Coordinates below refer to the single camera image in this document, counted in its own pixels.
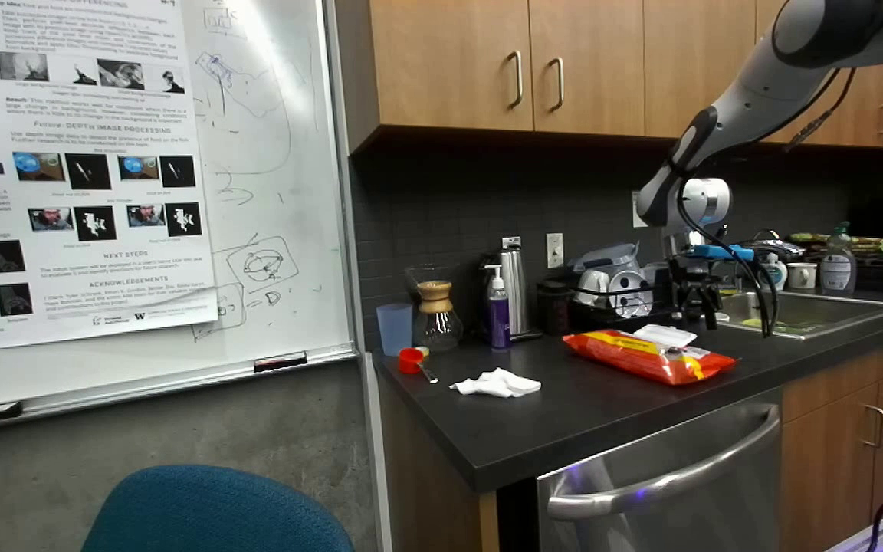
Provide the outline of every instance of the chair back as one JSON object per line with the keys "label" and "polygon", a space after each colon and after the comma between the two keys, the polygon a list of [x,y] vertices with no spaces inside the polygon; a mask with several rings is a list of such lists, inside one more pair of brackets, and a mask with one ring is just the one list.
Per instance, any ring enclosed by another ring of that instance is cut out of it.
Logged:
{"label": "chair back", "polygon": [[83,552],[349,552],[316,501],[220,465],[152,465],[103,501]]}

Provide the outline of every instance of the black countertop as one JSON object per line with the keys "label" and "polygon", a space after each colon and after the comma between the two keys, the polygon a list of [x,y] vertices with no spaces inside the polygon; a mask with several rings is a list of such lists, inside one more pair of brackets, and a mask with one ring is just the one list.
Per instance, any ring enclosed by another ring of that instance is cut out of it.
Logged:
{"label": "black countertop", "polygon": [[[716,329],[695,344],[735,356],[735,368],[699,386],[663,386],[578,358],[559,336],[511,344],[506,351],[483,346],[449,351],[434,386],[392,372],[390,358],[379,358],[379,368],[462,478],[475,489],[497,489],[877,348],[883,318],[815,341]],[[541,378],[544,390],[525,399],[449,390],[497,366]]]}

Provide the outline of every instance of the cup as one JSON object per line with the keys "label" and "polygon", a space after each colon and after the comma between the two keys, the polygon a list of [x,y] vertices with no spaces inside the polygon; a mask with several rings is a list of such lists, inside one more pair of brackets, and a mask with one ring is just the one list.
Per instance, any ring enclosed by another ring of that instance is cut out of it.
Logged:
{"label": "cup", "polygon": [[815,290],[815,263],[789,263],[790,290]]}
{"label": "cup", "polygon": [[414,336],[414,307],[411,303],[379,303],[376,331],[382,356],[398,356]]}

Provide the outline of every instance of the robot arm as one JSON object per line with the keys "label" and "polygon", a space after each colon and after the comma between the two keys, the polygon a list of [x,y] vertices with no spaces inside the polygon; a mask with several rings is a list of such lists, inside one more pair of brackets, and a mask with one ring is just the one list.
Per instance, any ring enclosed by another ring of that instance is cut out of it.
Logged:
{"label": "robot arm", "polygon": [[841,67],[883,63],[883,0],[789,0],[732,87],[694,116],[638,194],[651,226],[681,220],[681,190],[711,156],[760,140],[804,114]]}

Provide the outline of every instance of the chip bag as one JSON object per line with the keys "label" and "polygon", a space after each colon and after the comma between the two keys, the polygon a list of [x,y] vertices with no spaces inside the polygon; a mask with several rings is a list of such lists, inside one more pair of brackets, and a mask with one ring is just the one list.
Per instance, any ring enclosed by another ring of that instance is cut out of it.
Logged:
{"label": "chip bag", "polygon": [[655,341],[626,331],[578,331],[561,336],[573,351],[612,366],[627,373],[663,379],[667,386],[691,386],[711,379],[735,366],[732,356],[721,356],[699,346],[663,346]]}

